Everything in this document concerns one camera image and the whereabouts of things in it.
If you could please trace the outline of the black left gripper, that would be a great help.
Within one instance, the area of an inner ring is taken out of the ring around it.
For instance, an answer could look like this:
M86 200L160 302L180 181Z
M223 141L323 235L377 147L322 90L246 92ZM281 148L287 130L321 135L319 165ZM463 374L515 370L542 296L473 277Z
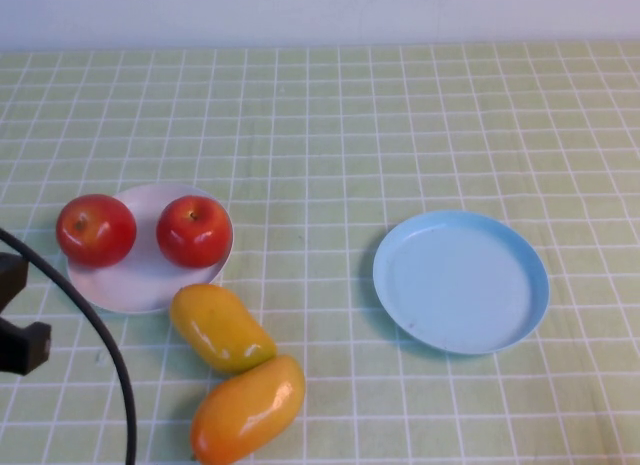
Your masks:
M0 370L25 376L44 364L50 355L52 327L34 322L18 327L1 320Z

